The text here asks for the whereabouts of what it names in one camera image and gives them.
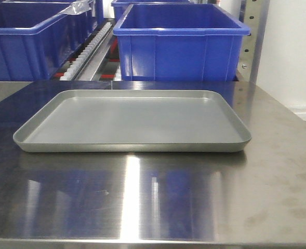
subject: countertop surface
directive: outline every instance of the countertop surface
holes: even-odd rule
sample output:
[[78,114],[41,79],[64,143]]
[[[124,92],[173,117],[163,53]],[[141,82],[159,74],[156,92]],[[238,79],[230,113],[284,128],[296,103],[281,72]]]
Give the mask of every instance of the countertop surface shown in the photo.
[[[13,133],[70,89],[216,91],[252,140],[229,154],[22,151]],[[259,87],[40,81],[0,102],[0,248],[277,245],[306,246],[306,123]]]

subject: plastic bag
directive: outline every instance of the plastic bag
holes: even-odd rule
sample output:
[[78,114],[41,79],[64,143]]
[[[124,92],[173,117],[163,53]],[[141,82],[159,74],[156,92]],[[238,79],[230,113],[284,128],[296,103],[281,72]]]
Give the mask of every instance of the plastic bag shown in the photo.
[[88,1],[83,0],[71,3],[69,7],[59,13],[75,16],[85,13],[89,10],[91,10],[91,7],[89,6]]

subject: aluminum tray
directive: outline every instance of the aluminum tray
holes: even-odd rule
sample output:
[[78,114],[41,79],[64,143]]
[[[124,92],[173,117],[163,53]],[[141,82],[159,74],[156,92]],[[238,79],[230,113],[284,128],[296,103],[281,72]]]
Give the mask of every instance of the aluminum tray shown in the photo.
[[69,90],[13,135],[28,152],[240,151],[251,134],[221,95],[198,90]]

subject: perforated metal post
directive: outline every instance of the perforated metal post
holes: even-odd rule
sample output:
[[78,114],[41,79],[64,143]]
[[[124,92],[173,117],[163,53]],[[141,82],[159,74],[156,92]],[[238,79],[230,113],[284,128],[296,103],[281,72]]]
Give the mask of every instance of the perforated metal post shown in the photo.
[[270,0],[242,0],[240,20],[251,28],[243,38],[238,71],[245,81],[255,82]]

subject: blue storage crate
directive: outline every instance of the blue storage crate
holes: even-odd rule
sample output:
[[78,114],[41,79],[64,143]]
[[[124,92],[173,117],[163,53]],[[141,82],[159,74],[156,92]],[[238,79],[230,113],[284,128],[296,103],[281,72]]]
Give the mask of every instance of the blue storage crate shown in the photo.
[[[76,0],[7,0],[7,2],[39,2],[39,3],[72,3]],[[91,11],[86,12],[86,19],[82,16],[81,23],[87,23],[88,32],[92,33],[94,29],[100,26],[103,21],[103,2],[102,0],[87,0]]]
[[114,0],[111,2],[111,6],[113,7],[115,13],[115,19],[118,21],[123,15],[124,11],[130,4],[161,4],[161,3],[186,3],[190,4],[189,0]]
[[0,81],[49,79],[87,38],[65,3],[0,3]]
[[122,79],[233,80],[249,32],[212,4],[130,5],[114,28]]

